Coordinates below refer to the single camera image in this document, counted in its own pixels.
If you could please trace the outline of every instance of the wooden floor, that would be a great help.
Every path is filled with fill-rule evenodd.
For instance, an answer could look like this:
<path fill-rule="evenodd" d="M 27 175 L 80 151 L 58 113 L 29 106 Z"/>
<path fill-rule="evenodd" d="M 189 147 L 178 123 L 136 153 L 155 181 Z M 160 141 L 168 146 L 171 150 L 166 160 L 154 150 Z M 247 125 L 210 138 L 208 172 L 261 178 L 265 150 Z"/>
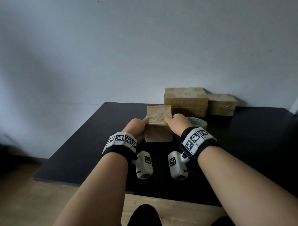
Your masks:
<path fill-rule="evenodd" d="M 77 187 L 37 182 L 31 179 L 37 164 L 17 165 L 0 177 L 0 225 L 52 225 Z M 141 204 L 154 206 L 163 225 L 211 225 L 226 212 L 221 207 L 125 195 L 121 223 L 127 225 Z"/>

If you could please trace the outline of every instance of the forearm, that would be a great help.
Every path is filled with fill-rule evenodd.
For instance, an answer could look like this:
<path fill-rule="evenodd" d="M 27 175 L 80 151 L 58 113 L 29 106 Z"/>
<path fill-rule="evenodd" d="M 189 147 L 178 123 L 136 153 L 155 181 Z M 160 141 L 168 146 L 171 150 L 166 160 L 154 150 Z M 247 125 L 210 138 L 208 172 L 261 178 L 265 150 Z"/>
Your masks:
<path fill-rule="evenodd" d="M 128 163 L 122 155 L 104 155 L 54 225 L 119 225 L 127 173 Z"/>
<path fill-rule="evenodd" d="M 298 199 L 219 147 L 198 163 L 235 225 L 297 225 Z"/>

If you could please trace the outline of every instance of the black pants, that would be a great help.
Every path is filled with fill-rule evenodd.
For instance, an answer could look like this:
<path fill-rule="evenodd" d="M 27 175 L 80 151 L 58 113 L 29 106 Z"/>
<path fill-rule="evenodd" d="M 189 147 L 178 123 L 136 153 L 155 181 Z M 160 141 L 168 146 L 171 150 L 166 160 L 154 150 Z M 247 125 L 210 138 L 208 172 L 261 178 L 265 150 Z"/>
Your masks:
<path fill-rule="evenodd" d="M 162 226 L 156 209 L 148 204 L 139 206 L 131 215 L 127 226 Z M 235 226 L 228 216 L 224 216 L 215 221 L 211 226 Z"/>

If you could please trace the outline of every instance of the roll of packing tape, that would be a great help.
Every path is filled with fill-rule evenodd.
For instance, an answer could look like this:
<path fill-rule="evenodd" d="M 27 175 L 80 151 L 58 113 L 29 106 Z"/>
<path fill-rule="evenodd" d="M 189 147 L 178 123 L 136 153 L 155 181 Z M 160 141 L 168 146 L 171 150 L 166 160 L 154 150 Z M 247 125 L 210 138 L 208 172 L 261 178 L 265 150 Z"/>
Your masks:
<path fill-rule="evenodd" d="M 187 117 L 191 124 L 195 127 L 202 127 L 203 129 L 207 130 L 207 122 L 200 118 L 194 117 Z"/>

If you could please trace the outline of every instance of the black tabletop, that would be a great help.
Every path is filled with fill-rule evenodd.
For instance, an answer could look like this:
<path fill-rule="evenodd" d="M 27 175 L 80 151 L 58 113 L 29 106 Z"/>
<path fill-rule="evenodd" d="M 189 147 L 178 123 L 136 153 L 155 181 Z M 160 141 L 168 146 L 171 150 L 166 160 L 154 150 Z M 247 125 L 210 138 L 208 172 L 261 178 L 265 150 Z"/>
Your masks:
<path fill-rule="evenodd" d="M 36 180 L 81 185 L 102 157 L 110 135 L 121 131 L 132 118 L 144 118 L 148 105 L 104 103 L 33 175 Z M 221 146 L 293 195 L 298 196 L 298 118 L 284 108 L 237 107 L 233 117 L 206 116 L 207 130 Z M 176 150 L 172 143 L 146 143 L 138 139 L 138 152 L 150 153 L 154 173 L 138 179 L 129 164 L 126 192 L 207 205 L 220 203 L 198 164 L 187 163 L 187 179 L 170 175 L 167 156 Z"/>

